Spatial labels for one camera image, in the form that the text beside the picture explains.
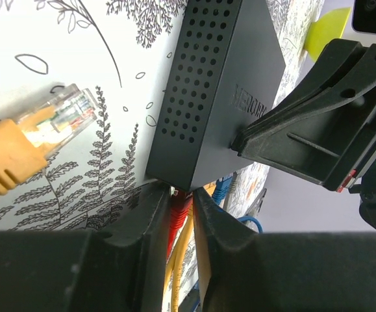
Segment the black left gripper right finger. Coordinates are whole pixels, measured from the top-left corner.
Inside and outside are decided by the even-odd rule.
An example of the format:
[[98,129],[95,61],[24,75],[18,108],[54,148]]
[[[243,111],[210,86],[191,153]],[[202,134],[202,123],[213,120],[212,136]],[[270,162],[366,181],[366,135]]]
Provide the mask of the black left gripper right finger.
[[376,233],[257,233],[193,197],[203,311],[376,311]]

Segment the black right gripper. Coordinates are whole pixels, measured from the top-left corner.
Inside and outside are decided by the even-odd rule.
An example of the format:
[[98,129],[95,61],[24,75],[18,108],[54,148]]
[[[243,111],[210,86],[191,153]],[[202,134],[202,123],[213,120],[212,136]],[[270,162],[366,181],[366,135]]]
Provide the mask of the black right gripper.
[[231,148],[330,191],[359,184],[359,214],[376,229],[376,44],[334,39],[273,110]]

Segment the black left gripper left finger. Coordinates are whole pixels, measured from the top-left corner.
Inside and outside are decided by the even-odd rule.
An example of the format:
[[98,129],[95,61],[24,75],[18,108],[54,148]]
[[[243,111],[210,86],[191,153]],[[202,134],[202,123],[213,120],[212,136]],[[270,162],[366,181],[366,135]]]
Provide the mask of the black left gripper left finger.
[[160,311],[170,188],[105,229],[0,231],[0,311]]

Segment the black network switch box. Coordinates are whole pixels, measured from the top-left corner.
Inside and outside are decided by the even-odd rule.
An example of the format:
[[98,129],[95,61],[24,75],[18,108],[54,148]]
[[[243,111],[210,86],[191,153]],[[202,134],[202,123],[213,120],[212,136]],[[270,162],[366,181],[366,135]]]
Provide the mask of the black network switch box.
[[231,144],[272,108],[284,69],[265,1],[189,1],[147,175],[188,192],[248,166]]

